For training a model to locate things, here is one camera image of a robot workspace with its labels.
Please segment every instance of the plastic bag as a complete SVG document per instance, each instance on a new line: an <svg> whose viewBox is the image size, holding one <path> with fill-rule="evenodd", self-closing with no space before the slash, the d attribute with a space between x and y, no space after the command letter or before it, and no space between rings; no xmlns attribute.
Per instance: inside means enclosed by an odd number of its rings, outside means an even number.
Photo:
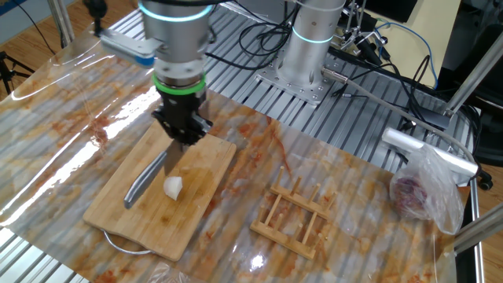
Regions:
<svg viewBox="0 0 503 283"><path fill-rule="evenodd" d="M463 204L448 164L430 146L411 153L407 167L391 179L390 197L404 217L433 219L454 235L463 222Z"/></svg>

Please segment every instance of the cutting board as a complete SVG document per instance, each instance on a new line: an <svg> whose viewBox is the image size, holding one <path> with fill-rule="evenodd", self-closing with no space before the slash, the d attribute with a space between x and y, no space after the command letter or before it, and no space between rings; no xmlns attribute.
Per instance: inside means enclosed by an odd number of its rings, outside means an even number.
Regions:
<svg viewBox="0 0 503 283"><path fill-rule="evenodd" d="M127 190L171 141L162 127L154 123L101 189L83 218L91 226L177 261L233 159L236 145L206 135L189 148L171 172L161 169L137 203L127 210L123 206ZM168 176L182 177L183 188L177 200L163 191L163 182Z"/></svg>

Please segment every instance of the metal plate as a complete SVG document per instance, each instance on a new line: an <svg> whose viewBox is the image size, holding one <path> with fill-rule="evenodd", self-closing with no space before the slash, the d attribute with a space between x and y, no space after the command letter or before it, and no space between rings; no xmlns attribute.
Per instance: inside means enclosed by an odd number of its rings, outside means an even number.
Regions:
<svg viewBox="0 0 503 283"><path fill-rule="evenodd" d="M278 54L278 57L275 58L268 67L257 71L256 78L258 80L262 80L264 83L275 86L279 90L283 90L289 94L292 94L301 101L305 101L311 105L319 105L323 101L323 98L326 96L334 82L329 79L323 79L320 84L313 85L311 87L297 86L294 83L287 82L277 74L277 65L279 64L279 62L281 62L284 53L284 50L281 50ZM337 66L335 58L328 57L325 61L325 65L331 67Z"/></svg>

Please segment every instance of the blue light ring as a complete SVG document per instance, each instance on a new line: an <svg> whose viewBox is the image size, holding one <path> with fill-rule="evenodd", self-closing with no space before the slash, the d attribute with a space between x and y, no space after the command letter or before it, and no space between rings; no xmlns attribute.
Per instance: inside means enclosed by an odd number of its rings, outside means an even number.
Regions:
<svg viewBox="0 0 503 283"><path fill-rule="evenodd" d="M186 16L186 17L167 17L167 16L158 15L158 14L156 14L154 12L149 11L147 8L145 8L143 6L143 2L142 1L138 1L138 7L140 8L140 10L145 15L147 15L147 16L149 16L151 18L154 18L156 20L163 20L163 21L167 21L167 22L172 22L172 23L183 23L183 22L188 22L188 21L191 21L191 20L200 19L200 18L208 15L211 12L211 9L213 9L213 5L209 5L208 7L206 7L201 12L199 12L199 13L197 13L195 15L192 15L192 16Z"/></svg>
<svg viewBox="0 0 503 283"><path fill-rule="evenodd" d="M327 42L330 42L332 41L333 39L333 35L330 39L326 39L326 40L312 40L312 39L306 39L305 37L303 37L302 35L300 35L296 30L295 28L292 28L293 30L293 33L295 33L300 39L302 39L303 41L305 42L309 42L309 43L316 43L316 44L320 44L320 43L327 43Z"/></svg>

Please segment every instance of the robotic arm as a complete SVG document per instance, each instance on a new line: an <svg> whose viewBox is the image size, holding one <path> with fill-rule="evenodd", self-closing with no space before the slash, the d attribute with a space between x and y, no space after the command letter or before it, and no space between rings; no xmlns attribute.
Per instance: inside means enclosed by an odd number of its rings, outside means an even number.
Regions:
<svg viewBox="0 0 503 283"><path fill-rule="evenodd" d="M105 0L84 0L95 19L95 35L103 48L142 68L154 68L152 80L163 99L154 111L167 134L183 145L194 145L213 123L201 116L206 101L204 53L207 49L211 5L173 0L139 0L145 40L102 29Z"/></svg>

